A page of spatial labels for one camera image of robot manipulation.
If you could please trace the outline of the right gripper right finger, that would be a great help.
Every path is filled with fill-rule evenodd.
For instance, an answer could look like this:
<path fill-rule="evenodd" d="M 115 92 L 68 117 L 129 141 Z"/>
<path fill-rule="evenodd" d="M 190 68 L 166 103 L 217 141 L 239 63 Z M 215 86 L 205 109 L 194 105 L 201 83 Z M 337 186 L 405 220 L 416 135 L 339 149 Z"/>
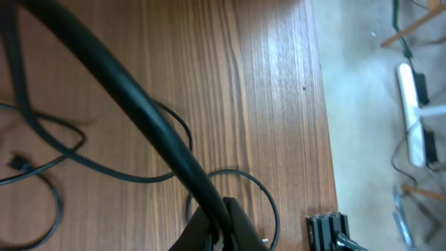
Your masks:
<path fill-rule="evenodd" d="M 240 203 L 233 197 L 223 200 L 231 219 L 231 232 L 224 237 L 223 251 L 269 251 Z"/>

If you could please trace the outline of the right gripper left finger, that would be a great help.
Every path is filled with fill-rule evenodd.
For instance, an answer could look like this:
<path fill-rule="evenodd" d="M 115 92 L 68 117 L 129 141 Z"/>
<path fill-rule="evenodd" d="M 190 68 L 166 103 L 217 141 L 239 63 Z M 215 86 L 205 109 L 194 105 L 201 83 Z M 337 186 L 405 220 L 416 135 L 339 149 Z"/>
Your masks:
<path fill-rule="evenodd" d="M 213 235 L 210 221 L 203 210 L 198 207 L 178 240 L 169 251 L 211 251 Z"/>

